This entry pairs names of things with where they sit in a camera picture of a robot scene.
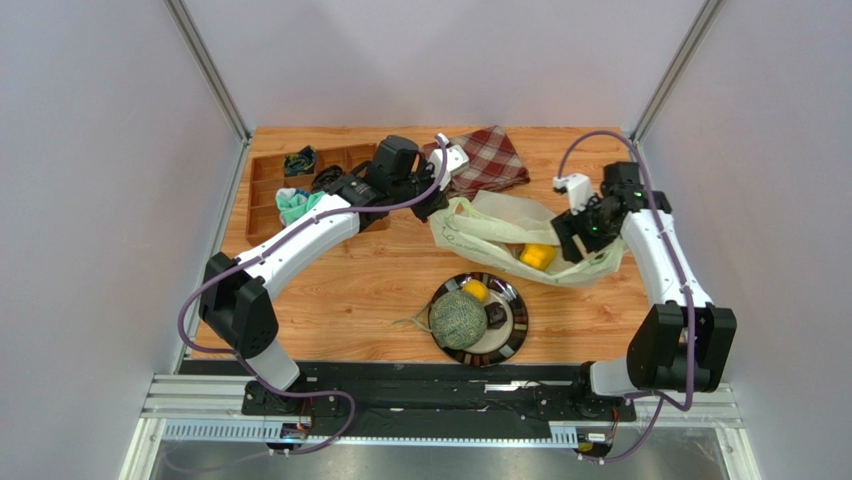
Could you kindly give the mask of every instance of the wooden tray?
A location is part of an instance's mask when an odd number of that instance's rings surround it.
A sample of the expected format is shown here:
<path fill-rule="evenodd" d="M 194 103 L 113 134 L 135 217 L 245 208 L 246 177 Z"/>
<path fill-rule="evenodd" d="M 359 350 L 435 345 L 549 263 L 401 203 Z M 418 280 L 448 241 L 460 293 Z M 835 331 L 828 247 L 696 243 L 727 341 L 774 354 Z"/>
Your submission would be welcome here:
<path fill-rule="evenodd" d="M 254 157 L 249 183 L 246 240 L 254 247 L 269 240 L 283 228 L 275 204 L 275 193 L 279 188 L 301 188 L 310 191 L 317 172 L 332 165 L 338 165 L 345 172 L 349 172 L 358 164 L 372 160 L 375 153 L 375 143 L 317 149 L 315 173 L 298 176 L 284 175 L 284 158 L 288 153 Z M 390 218 L 385 217 L 373 223 L 366 231 L 385 230 L 389 226 Z"/>

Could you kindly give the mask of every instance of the decorative plate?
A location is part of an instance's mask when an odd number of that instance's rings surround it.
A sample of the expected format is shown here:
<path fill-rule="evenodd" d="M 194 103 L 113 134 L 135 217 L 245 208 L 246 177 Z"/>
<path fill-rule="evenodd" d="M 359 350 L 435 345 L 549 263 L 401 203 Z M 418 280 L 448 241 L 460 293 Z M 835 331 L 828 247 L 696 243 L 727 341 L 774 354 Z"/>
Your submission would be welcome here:
<path fill-rule="evenodd" d="M 498 303 L 506 314 L 506 323 L 497 329 L 489 328 L 475 345 L 465 350 L 438 346 L 450 358 L 465 365 L 487 367 L 505 362 L 512 358 L 524 344 L 529 325 L 527 307 L 524 305 L 521 295 L 509 282 L 484 272 L 456 275 L 444 282 L 432 296 L 432 301 L 429 303 L 429 313 L 432 313 L 432 306 L 442 295 L 461 289 L 465 283 L 471 280 L 479 280 L 488 287 L 488 298 L 485 300 L 485 305 Z"/>

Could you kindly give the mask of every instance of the white wall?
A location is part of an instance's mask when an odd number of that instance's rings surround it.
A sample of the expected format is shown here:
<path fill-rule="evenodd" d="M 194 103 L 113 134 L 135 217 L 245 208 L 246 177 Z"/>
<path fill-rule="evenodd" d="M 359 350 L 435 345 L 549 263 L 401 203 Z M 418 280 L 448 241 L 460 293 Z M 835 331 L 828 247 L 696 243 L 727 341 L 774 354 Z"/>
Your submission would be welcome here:
<path fill-rule="evenodd" d="M 250 128 L 632 128 L 702 0 L 188 0 Z"/>
<path fill-rule="evenodd" d="M 733 0 L 645 149 L 766 479 L 849 478 L 852 4 Z"/>
<path fill-rule="evenodd" d="M 160 1 L 3 2 L 0 45 L 0 477 L 114 479 L 238 143 Z"/>

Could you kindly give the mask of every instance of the plastic bag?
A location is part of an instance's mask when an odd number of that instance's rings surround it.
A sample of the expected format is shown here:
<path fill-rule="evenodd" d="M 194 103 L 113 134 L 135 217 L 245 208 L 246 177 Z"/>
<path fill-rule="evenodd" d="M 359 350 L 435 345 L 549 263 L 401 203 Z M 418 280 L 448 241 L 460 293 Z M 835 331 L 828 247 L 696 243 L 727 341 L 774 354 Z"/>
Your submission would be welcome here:
<path fill-rule="evenodd" d="M 559 239 L 550 226 L 555 216 L 534 200 L 482 190 L 473 203 L 463 197 L 451 199 L 448 208 L 429 217 L 429 227 L 438 247 L 536 282 L 587 287 L 618 271 L 625 252 L 621 238 L 580 263 L 563 260 Z M 554 245 L 556 259 L 545 271 L 536 270 L 516 259 L 506 245 L 522 243 Z"/>

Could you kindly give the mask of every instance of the plaid cloth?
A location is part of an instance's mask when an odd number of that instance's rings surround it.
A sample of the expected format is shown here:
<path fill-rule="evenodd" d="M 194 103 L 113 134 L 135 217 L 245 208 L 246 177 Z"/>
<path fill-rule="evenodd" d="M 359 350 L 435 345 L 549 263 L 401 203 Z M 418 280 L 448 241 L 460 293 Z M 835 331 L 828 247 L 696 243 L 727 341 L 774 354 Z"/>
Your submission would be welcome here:
<path fill-rule="evenodd" d="M 462 147 L 470 158 L 468 169 L 453 177 L 448 197 L 467 197 L 473 200 L 476 192 L 502 192 L 515 185 L 530 183 L 530 173 L 521 163 L 512 141 L 503 127 L 493 126 L 467 135 L 454 137 L 450 142 Z M 438 148 L 437 143 L 424 145 L 423 158 Z"/>

